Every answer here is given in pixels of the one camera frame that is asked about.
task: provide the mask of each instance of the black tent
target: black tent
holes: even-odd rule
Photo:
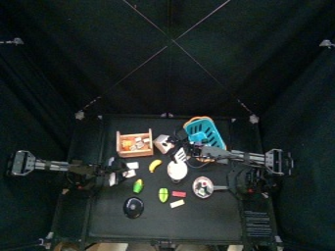
[[[335,249],[333,1],[11,0],[0,12],[2,173],[18,149],[66,159],[78,112],[254,115],[262,149],[297,160],[274,198],[284,243]],[[49,231],[54,179],[0,177],[1,243]]]

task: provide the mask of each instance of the yellow banana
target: yellow banana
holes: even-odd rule
[[[162,163],[161,160],[154,160],[152,164],[149,165],[149,171],[150,173],[154,171],[156,167]]]

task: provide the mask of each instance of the green object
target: green object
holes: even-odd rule
[[[144,186],[142,180],[141,180],[141,179],[137,179],[137,180],[134,181],[134,183],[133,183],[133,188],[132,188],[133,192],[134,192],[134,193],[140,193],[140,192],[141,192],[141,189],[142,189],[142,186]]]
[[[168,200],[168,189],[166,188],[161,188],[158,191],[158,197],[160,197],[160,201],[164,203]]]

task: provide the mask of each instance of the black lid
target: black lid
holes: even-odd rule
[[[137,197],[130,197],[124,201],[122,212],[129,219],[140,217],[142,210],[144,210],[144,204]]]

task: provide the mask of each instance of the teal plastic basket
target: teal plastic basket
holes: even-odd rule
[[[190,142],[206,141],[206,146],[216,146],[226,149],[222,138],[216,130],[214,123],[209,117],[193,117],[184,125],[182,128],[188,134]]]

